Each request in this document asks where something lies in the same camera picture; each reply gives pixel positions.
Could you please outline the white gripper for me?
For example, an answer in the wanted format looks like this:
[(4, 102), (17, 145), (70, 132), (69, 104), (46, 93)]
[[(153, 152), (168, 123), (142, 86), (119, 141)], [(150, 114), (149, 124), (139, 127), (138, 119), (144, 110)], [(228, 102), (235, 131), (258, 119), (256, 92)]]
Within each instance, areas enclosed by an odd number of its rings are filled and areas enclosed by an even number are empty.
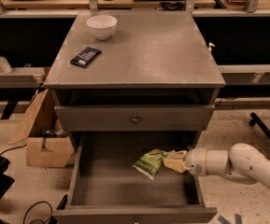
[(206, 176), (206, 153), (205, 148), (194, 148), (192, 150), (170, 151), (172, 159), (163, 158), (163, 165), (179, 173), (186, 171), (183, 159), (188, 167), (189, 173), (194, 176)]

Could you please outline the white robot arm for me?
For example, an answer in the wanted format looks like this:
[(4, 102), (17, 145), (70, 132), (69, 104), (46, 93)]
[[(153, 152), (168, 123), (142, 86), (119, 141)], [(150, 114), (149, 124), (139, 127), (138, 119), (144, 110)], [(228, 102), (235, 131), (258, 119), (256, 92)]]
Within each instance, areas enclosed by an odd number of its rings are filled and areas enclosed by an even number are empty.
[(237, 143), (229, 151), (194, 148), (165, 152), (163, 165), (193, 176), (217, 175), (244, 184), (259, 182), (270, 189), (270, 160), (245, 143)]

